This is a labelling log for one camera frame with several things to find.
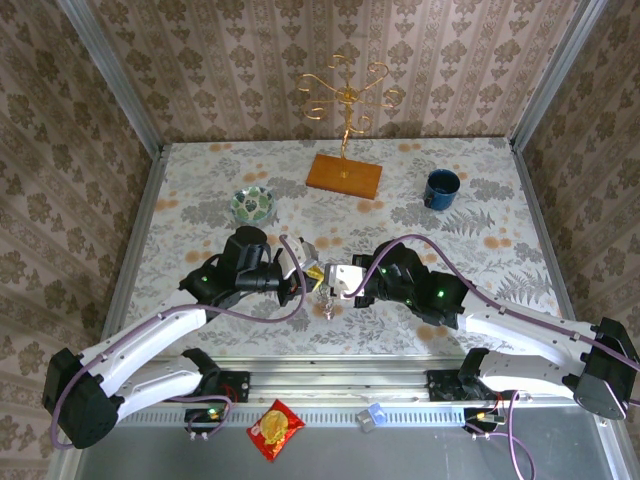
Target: floral tablecloth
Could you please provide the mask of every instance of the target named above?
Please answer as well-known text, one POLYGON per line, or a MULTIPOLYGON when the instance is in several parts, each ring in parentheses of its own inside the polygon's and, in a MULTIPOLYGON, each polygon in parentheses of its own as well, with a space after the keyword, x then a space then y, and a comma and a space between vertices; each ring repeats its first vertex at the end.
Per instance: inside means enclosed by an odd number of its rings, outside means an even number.
MULTIPOLYGON (((172 146, 127 317, 130 324, 157 307, 200 263, 221 252, 235 225, 234 191, 263 185, 277 198, 277 214, 263 229, 269 242, 288 233, 315 244, 322 262, 349 263, 382 242, 407 233, 435 240, 472 281, 497 295, 559 315, 538 237, 514 159, 504 139, 352 140, 348 156, 383 166, 374 201, 308 188, 317 152, 339 155, 340 142, 192 143, 172 146), (426 209, 427 175, 455 171, 462 181, 452 207, 426 209)), ((415 249, 431 269, 447 268, 430 248, 415 249)), ((279 317, 274 296, 251 295, 235 307, 279 317)), ((503 342, 423 324, 399 304, 354 309, 338 301, 327 320, 318 293, 287 323, 254 324, 220 316, 173 344, 167 354, 199 347, 212 356, 241 355, 454 355, 503 342)))

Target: red snack bag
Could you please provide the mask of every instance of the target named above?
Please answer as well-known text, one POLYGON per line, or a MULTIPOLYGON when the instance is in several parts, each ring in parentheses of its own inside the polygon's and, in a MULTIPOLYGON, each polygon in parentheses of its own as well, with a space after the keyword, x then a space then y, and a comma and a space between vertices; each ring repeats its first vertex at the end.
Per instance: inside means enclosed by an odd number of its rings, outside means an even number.
POLYGON ((251 428, 247 428, 249 438, 267 460, 273 462, 293 434, 304 427, 304 422, 296 417, 280 400, 251 428))

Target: wooden base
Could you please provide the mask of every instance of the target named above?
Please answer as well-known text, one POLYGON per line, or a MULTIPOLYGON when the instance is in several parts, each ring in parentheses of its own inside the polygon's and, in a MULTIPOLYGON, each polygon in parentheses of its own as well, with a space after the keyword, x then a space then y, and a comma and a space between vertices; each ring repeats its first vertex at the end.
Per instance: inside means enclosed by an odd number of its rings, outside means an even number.
POLYGON ((313 161, 311 171, 307 177, 307 186, 344 193, 355 197, 376 198, 378 182, 382 174, 380 165, 342 160, 337 157, 329 157, 318 153, 313 161), (343 162, 349 174, 343 178, 343 162))

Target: green bowl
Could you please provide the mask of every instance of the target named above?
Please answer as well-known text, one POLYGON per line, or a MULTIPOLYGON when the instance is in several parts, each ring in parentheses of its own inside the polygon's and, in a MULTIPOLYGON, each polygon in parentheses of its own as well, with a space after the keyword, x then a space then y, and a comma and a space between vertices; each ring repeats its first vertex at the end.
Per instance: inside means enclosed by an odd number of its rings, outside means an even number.
POLYGON ((264 187, 247 187, 238 190, 231 198, 231 214, 236 221, 260 226, 267 223, 276 211, 276 199, 264 187))

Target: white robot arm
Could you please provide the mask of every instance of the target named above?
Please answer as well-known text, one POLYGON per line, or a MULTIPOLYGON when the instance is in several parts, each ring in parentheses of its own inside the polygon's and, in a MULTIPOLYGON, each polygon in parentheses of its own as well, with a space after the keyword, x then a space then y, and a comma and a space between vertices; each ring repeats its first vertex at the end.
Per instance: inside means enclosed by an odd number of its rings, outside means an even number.
MULTIPOLYGON (((240 227, 227 240, 223 253, 189 273, 156 311, 78 355, 66 348, 55 354, 47 370, 43 404, 73 446, 93 445, 123 418, 154 403, 225 393, 219 391, 220 369, 199 349, 187 350, 161 368, 136 372, 187 333, 220 313, 233 313, 228 309, 249 293, 275 292, 280 306, 285 306, 311 290, 317 280, 304 270, 315 264, 315 249, 295 239, 289 239, 285 248, 287 255, 281 255, 279 249, 272 259, 264 232, 240 227), (268 261, 262 260, 264 253, 268 261)), ((300 308, 280 320, 287 320, 300 308)), ((242 378, 239 385, 248 383, 249 375, 233 372, 242 378)), ((242 390, 239 395, 246 397, 248 388, 242 390)))
POLYGON ((430 272, 401 240, 381 245, 373 255, 354 255, 352 265, 327 265, 334 295, 354 298, 356 308, 375 300, 403 303, 425 323, 488 335, 524 351, 472 349, 458 375, 465 398, 532 391, 573 398, 606 418, 626 417, 637 370, 631 365, 640 358, 619 322, 603 318, 595 326, 502 300, 463 279, 444 256, 456 275, 430 272))

